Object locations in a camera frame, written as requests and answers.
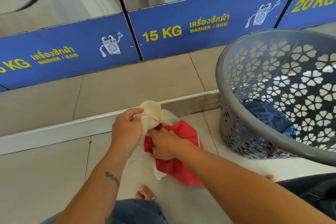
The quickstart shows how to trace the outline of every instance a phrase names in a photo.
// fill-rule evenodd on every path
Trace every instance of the tattoo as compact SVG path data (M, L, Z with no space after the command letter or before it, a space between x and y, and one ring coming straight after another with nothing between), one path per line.
M107 178L111 179L112 181L115 181L115 183L117 184L117 187L119 188L120 182L113 174L110 174L110 172L106 171L105 175L106 175Z

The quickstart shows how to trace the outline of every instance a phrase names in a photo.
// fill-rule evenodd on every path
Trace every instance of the tiled floor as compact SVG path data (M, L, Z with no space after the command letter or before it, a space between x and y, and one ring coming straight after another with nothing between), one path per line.
M199 133L206 150L261 175L280 179L336 172L304 159L249 160L225 147L218 131L219 109L182 117ZM0 156L0 223L39 223L62 210L105 154L111 133ZM118 199L133 197L141 184L156 194L170 223L232 223L206 189L186 187L172 177L154 178L140 150L128 160Z

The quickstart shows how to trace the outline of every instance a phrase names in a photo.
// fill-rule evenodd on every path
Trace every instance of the laundry basket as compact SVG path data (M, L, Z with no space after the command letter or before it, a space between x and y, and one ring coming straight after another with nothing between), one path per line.
M269 29L245 35L221 53L216 81L220 132L253 159L303 157L336 166L336 37ZM269 101L296 128L296 139L268 127L241 104Z

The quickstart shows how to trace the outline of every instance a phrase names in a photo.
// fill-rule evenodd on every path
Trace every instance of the cream fabric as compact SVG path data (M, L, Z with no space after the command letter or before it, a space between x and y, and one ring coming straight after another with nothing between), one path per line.
M173 126L179 119L168 110L161 109L161 104L155 101L142 102L139 107L144 109L143 113L137 114L141 116L142 123L142 136L139 147L144 151L145 136L149 129L155 128L160 123L163 126ZM155 159L151 157L150 160L153 165L155 177L160 180L162 177L166 176L165 173L156 169Z

